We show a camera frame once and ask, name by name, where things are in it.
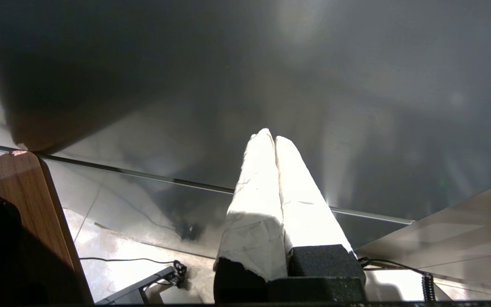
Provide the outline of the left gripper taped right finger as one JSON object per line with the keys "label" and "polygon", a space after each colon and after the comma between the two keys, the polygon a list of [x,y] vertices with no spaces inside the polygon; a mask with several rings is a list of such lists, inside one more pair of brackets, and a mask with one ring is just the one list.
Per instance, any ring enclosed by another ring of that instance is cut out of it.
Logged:
{"label": "left gripper taped right finger", "polygon": [[277,136],[275,157],[289,276],[366,282],[351,244],[297,147]]}

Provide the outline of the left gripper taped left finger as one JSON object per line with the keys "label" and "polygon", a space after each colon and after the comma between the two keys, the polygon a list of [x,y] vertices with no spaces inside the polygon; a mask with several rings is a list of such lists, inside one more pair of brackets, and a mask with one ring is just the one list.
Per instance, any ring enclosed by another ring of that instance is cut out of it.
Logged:
{"label": "left gripper taped left finger", "polygon": [[213,270],[216,302],[264,302],[270,282],[288,277],[275,143],[251,135],[226,213]]}

